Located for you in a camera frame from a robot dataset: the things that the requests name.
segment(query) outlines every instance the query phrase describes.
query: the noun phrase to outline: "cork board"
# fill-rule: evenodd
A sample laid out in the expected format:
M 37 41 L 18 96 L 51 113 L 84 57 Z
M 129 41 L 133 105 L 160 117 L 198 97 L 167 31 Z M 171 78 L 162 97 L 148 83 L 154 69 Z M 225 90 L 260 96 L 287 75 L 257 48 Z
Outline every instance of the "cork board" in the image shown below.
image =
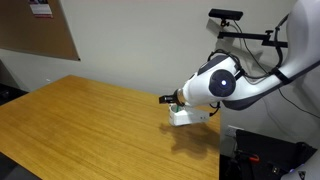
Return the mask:
M 0 48 L 80 60 L 59 0 L 47 2 L 53 18 L 36 17 L 28 0 L 1 0 Z

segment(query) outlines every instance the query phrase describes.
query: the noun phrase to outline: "wood grain surface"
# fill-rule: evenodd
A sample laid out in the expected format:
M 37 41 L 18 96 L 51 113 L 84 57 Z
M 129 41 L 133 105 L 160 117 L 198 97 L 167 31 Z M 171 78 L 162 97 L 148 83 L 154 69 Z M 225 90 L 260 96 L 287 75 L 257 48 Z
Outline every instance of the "wood grain surface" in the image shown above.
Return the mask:
M 172 127 L 158 95 L 67 76 L 0 107 L 0 151 L 42 179 L 219 179 L 220 114 Z

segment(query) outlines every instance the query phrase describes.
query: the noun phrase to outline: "black mount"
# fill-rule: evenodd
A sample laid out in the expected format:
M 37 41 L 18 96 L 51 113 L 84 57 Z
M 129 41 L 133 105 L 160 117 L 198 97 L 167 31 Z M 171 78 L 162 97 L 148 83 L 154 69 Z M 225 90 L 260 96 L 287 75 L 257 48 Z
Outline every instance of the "black mount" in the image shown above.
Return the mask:
M 223 9 L 211 9 L 209 12 L 209 17 L 220 18 L 221 27 L 229 26 L 227 19 L 238 21 L 241 19 L 243 12 L 241 11 L 231 11 Z M 262 40 L 262 46 L 275 46 L 274 41 L 270 41 L 271 33 L 273 30 L 266 30 L 266 34 L 251 34 L 251 33 L 235 33 L 235 32 L 219 32 L 218 39 L 223 39 L 224 37 L 232 38 L 242 38 L 242 39 L 255 39 Z M 283 41 L 278 41 L 277 45 L 279 47 L 288 48 L 288 43 Z

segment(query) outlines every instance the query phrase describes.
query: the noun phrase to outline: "paper notice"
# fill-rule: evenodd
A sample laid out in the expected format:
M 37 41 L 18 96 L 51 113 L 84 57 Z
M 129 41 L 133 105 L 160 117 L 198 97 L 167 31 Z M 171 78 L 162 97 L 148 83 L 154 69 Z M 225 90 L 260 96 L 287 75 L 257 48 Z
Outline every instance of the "paper notice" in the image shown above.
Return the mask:
M 32 13 L 38 18 L 53 18 L 48 0 L 29 0 Z

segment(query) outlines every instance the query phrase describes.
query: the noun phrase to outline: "black cable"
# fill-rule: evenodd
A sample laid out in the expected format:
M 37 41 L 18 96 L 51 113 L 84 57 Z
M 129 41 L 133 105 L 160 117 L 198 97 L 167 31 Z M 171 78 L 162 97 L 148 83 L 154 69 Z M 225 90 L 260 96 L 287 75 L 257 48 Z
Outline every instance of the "black cable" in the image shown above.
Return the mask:
M 289 16 L 289 14 L 286 15 L 286 16 L 280 21 L 280 23 L 278 24 L 278 26 L 275 28 L 276 31 L 275 31 L 275 36 L 274 36 L 274 44 L 275 44 L 275 47 L 276 47 L 276 50 L 277 50 L 277 53 L 278 53 L 278 56 L 279 56 L 279 61 L 278 61 L 278 64 L 276 65 L 276 67 L 278 67 L 278 68 L 281 66 L 282 61 L 283 61 L 283 54 L 282 54 L 282 51 L 281 51 L 280 46 L 278 45 L 278 32 L 279 32 L 279 30 L 280 30 L 280 26 L 282 26 L 282 24 L 283 24 L 284 22 L 286 22 L 286 20 L 288 19 L 288 16 Z M 235 20 L 233 20 L 233 22 L 235 23 L 235 25 L 239 28 L 240 32 L 242 33 L 242 29 L 240 28 L 240 26 L 238 25 L 238 23 L 237 23 Z M 262 77 L 267 77 L 270 73 L 268 73 L 268 72 L 260 65 L 260 63 L 256 60 L 256 58 L 253 56 L 253 54 L 252 54 L 251 51 L 249 50 L 249 48 L 248 48 L 248 46 L 247 46 L 247 43 L 246 43 L 246 40 L 245 40 L 244 38 L 243 38 L 243 42 L 244 42 L 244 45 L 245 45 L 246 49 L 248 50 L 248 52 L 249 52 L 250 55 L 252 56 L 252 58 L 256 61 L 256 63 L 258 64 L 258 66 L 266 73 L 266 74 L 263 75 Z M 307 113 L 307 114 L 310 114 L 310 115 L 312 115 L 312 116 L 320 119 L 319 116 L 317 116 L 317 115 L 315 115 L 315 114 L 313 114 L 313 113 L 311 113 L 311 112 L 308 112 L 308 111 L 303 110 L 302 108 L 300 108 L 298 105 L 296 105 L 295 103 L 293 103 L 292 101 L 290 101 L 289 99 L 287 99 L 287 98 L 282 94 L 282 92 L 281 92 L 280 89 L 278 89 L 278 90 L 279 90 L 279 93 L 281 94 L 281 96 L 283 97 L 283 99 L 285 99 L 286 101 L 288 101 L 290 104 L 292 104 L 293 106 L 295 106 L 297 109 L 299 109 L 299 110 L 302 111 L 302 112 L 305 112 L 305 113 Z
M 220 102 L 217 102 L 217 106 L 216 106 L 216 107 L 212 106 L 212 104 L 209 104 L 209 105 L 210 105 L 210 107 L 212 107 L 213 109 L 216 109 L 213 113 L 210 113 L 210 114 L 209 114 L 210 117 L 211 117 L 211 116 L 215 115 L 215 114 L 219 111 L 219 109 L 220 109 Z
M 298 105 L 296 105 L 295 103 L 293 103 L 292 101 L 290 101 L 289 99 L 287 99 L 287 98 L 282 94 L 282 92 L 281 92 L 280 89 L 278 89 L 278 90 L 279 90 L 279 93 L 281 94 L 281 96 L 282 96 L 285 100 L 287 100 L 290 104 L 294 105 L 294 106 L 295 106 L 296 108 L 298 108 L 300 111 L 305 112 L 305 113 L 307 113 L 307 114 L 310 114 L 311 116 L 314 116 L 314 117 L 320 119 L 319 116 L 317 116 L 317 115 L 315 115 L 315 114 L 313 114 L 313 113 L 311 113 L 311 112 L 308 112 L 308 111 L 303 110 L 302 108 L 300 108 Z
M 225 54 L 225 55 L 229 56 L 229 57 L 237 64 L 238 70 L 241 70 L 241 69 L 242 69 L 242 70 L 244 71 L 244 69 L 243 69 L 242 66 L 241 66 L 240 59 L 239 59 L 236 55 L 233 55 L 233 54 L 231 54 L 230 52 L 227 52 L 227 51 L 225 51 L 225 50 L 223 50 L 223 49 L 217 49 L 215 52 L 211 52 L 211 54 L 210 54 L 209 57 L 208 57 L 208 61 L 210 61 L 211 57 L 212 57 L 214 54 L 216 54 L 216 53 L 222 53 L 222 54 Z M 247 77 L 247 78 L 250 78 L 250 79 L 261 79 L 261 78 L 268 77 L 269 74 L 264 74 L 264 75 L 262 75 L 262 76 L 251 76 L 251 75 L 249 75 L 247 72 L 244 71 L 243 76 L 245 76 L 245 77 Z
M 242 29 L 240 28 L 240 26 L 238 25 L 238 23 L 233 20 L 234 24 L 239 28 L 239 31 L 240 33 L 242 34 Z M 257 63 L 257 65 L 266 73 L 266 74 L 269 74 L 262 66 L 261 64 L 257 61 L 257 59 L 254 57 L 254 55 L 252 54 L 252 52 L 250 51 L 250 49 L 248 48 L 247 46 L 247 42 L 246 42 L 246 39 L 242 38 L 243 39 L 243 42 L 244 42 L 244 46 L 246 47 L 247 51 L 250 53 L 251 57 L 253 58 L 253 60 Z
M 276 65 L 277 68 L 281 67 L 282 61 L 283 61 L 283 54 L 282 54 L 282 50 L 281 47 L 279 45 L 279 41 L 278 41 L 278 32 L 280 31 L 280 26 L 283 25 L 284 22 L 287 21 L 289 14 L 287 14 L 278 24 L 278 26 L 275 28 L 275 33 L 274 33 L 274 39 L 273 39 L 273 44 L 277 50 L 278 56 L 279 56 L 279 60 L 278 60 L 278 64 Z

